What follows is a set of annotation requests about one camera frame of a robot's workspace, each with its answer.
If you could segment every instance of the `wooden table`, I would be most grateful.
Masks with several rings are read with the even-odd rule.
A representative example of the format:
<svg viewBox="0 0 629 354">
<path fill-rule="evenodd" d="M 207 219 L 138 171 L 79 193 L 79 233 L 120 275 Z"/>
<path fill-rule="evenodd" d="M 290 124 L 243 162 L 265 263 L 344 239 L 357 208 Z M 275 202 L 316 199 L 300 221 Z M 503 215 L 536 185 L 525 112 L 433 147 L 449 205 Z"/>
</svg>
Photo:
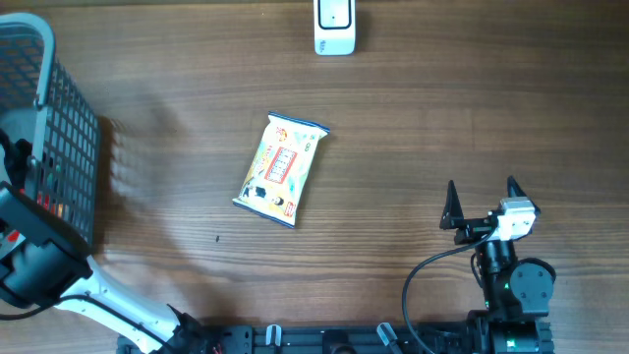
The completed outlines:
<svg viewBox="0 0 629 354">
<path fill-rule="evenodd" d="M 365 2 L 356 53 L 332 58 L 310 3 L 33 11 L 108 122 L 96 257 L 135 290 L 209 323 L 401 323 L 408 272 L 453 248 L 448 180 L 482 216 L 513 174 L 543 210 L 517 250 L 557 270 L 557 353 L 611 353 L 629 345 L 627 10 Z M 331 128 L 296 230 L 231 203 L 268 110 Z M 469 256 L 418 274 L 414 320 L 484 306 Z M 0 353 L 117 335 L 56 310 L 0 328 Z"/>
</svg>

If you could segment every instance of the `snack package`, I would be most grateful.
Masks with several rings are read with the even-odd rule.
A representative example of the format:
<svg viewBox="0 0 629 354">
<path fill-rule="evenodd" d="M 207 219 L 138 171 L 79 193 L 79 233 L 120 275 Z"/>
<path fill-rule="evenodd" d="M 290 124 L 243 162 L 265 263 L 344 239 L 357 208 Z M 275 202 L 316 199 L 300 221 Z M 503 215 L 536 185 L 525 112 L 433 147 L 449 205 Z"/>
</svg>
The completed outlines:
<svg viewBox="0 0 629 354">
<path fill-rule="evenodd" d="M 293 228 L 316 145 L 330 130 L 274 112 L 268 120 L 234 205 Z"/>
</svg>

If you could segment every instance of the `gray basket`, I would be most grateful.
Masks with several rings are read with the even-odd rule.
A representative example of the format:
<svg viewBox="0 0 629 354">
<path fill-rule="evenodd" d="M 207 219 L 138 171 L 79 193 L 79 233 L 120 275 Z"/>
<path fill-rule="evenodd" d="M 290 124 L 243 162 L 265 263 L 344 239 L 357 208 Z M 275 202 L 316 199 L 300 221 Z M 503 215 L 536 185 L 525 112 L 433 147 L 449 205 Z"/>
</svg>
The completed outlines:
<svg viewBox="0 0 629 354">
<path fill-rule="evenodd" d="M 52 29 L 35 15 L 0 16 L 0 127 L 13 142 L 32 143 L 37 164 L 25 193 L 91 244 L 98 121 L 56 58 Z"/>
</svg>

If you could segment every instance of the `wire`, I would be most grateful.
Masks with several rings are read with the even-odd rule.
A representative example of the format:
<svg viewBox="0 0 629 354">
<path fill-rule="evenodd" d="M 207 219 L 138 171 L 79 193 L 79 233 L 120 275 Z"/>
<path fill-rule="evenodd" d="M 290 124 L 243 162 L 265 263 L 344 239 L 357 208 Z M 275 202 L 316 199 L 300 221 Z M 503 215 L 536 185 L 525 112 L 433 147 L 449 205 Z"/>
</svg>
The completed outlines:
<svg viewBox="0 0 629 354">
<path fill-rule="evenodd" d="M 133 328 L 141 331 L 142 333 L 148 335 L 150 338 L 152 338 L 153 340 L 155 340 L 156 342 L 158 342 L 159 344 L 161 344 L 164 348 L 166 348 L 169 352 L 175 354 L 175 348 L 172 347 L 172 345 L 168 344 L 166 341 L 164 341 L 162 338 L 160 338 L 159 336 L 157 336 L 157 334 L 151 332 L 150 330 L 144 328 L 143 325 L 141 324 L 137 324 L 135 322 L 133 322 L 132 320 L 130 320 L 128 317 L 122 315 L 121 313 L 117 312 L 116 310 L 110 308 L 109 306 L 94 300 L 93 298 L 87 296 L 87 295 L 69 295 L 69 296 L 64 296 L 59 298 L 59 300 L 55 303 L 49 304 L 49 305 L 45 305 L 45 306 L 40 306 L 32 311 L 28 311 L 25 312 L 23 314 L 18 314 L 18 315 L 0 315 L 0 321 L 16 321 L 16 320 L 23 320 L 23 319 L 27 319 L 30 317 L 33 317 L 43 311 L 46 311 L 48 309 L 50 309 L 53 306 L 59 305 L 62 302 L 68 301 L 68 300 L 82 300 L 85 302 L 89 302 L 92 305 L 99 307 L 101 310 L 109 313 L 110 315 L 118 318 L 120 321 L 126 323 L 127 325 L 132 326 Z"/>
<path fill-rule="evenodd" d="M 418 264 L 415 268 L 413 268 L 409 276 L 406 278 L 406 281 L 404 282 L 404 288 L 402 289 L 402 315 L 404 316 L 404 322 L 406 323 L 406 326 L 409 328 L 409 331 L 411 331 L 411 334 L 413 334 L 413 337 L 415 338 L 415 340 L 417 340 L 417 342 L 420 344 L 420 347 L 422 347 L 424 351 L 426 351 L 428 354 L 434 354 L 434 352 L 430 350 L 430 348 L 428 348 L 428 346 L 418 336 L 417 332 L 413 329 L 413 325 L 411 324 L 411 319 L 409 318 L 409 311 L 408 311 L 408 305 L 407 305 L 407 293 L 409 292 L 409 285 L 411 284 L 411 280 L 413 280 L 413 277 L 415 277 L 415 274 L 417 274 L 417 272 L 420 271 L 420 269 L 422 269 L 424 266 L 427 266 L 431 264 L 432 262 L 442 259 L 444 257 L 456 255 L 460 252 L 465 252 L 473 248 L 476 248 L 479 245 L 481 245 L 484 241 L 486 241 L 489 237 L 491 237 L 491 233 L 488 233 L 487 236 L 483 237 L 481 240 L 473 244 L 469 244 L 467 246 L 459 247 L 454 250 L 450 250 L 450 251 L 440 253 L 438 255 L 434 255 L 430 257 L 429 259 Z"/>
<path fill-rule="evenodd" d="M 470 268 L 472 269 L 472 273 L 474 274 L 474 278 L 476 282 L 479 284 L 481 289 L 483 289 L 483 284 L 481 283 L 481 279 L 479 278 L 479 274 L 476 272 L 476 267 L 474 266 L 474 258 L 476 257 L 476 252 L 470 257 Z"/>
</svg>

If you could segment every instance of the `blue package edge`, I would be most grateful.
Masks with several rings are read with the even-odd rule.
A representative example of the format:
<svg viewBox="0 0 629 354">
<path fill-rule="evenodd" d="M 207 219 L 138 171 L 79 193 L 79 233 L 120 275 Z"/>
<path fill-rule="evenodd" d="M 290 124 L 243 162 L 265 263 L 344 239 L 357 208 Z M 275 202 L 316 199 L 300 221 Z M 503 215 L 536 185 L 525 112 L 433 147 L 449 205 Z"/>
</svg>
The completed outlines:
<svg viewBox="0 0 629 354">
<path fill-rule="evenodd" d="M 255 210 L 255 209 L 253 209 L 253 208 L 250 208 L 250 207 L 248 207 L 248 206 L 242 205 L 242 204 L 240 204 L 240 203 L 236 203 L 236 202 L 233 202 L 233 203 L 234 203 L 234 206 L 236 206 L 236 207 L 241 207 L 241 208 L 243 208 L 243 209 L 245 209 L 245 210 L 251 211 L 251 212 L 253 212 L 253 213 L 257 214 L 258 216 L 261 216 L 261 217 L 263 217 L 263 218 L 267 218 L 267 219 L 269 219 L 269 220 L 273 220 L 273 221 L 278 222 L 278 223 L 280 223 L 280 224 L 282 224 L 282 225 L 284 225 L 284 226 L 286 226 L 286 227 L 288 227 L 288 228 L 292 228 L 292 229 L 294 229 L 294 228 L 295 228 L 295 226 L 294 226 L 294 225 L 291 225 L 291 224 L 289 224 L 289 223 L 288 223 L 288 222 L 286 222 L 286 221 L 282 221 L 282 220 L 278 219 L 277 217 L 273 217 L 273 216 L 266 215 L 266 214 L 264 214 L 264 213 L 261 213 L 261 212 L 259 212 L 259 211 Z"/>
<path fill-rule="evenodd" d="M 293 117 L 285 116 L 285 115 L 282 115 L 282 114 L 279 114 L 279 113 L 273 112 L 273 111 L 269 111 L 268 114 L 272 115 L 273 117 L 285 119 L 287 121 L 303 124 L 303 125 L 310 126 L 310 127 L 320 128 L 321 130 L 323 130 L 323 132 L 325 132 L 327 134 L 330 133 L 330 129 L 329 128 L 327 128 L 326 126 L 320 125 L 318 123 L 315 123 L 315 122 L 311 122 L 311 121 L 308 121 L 308 120 L 305 120 L 305 119 L 299 119 L 299 118 L 293 118 Z"/>
</svg>

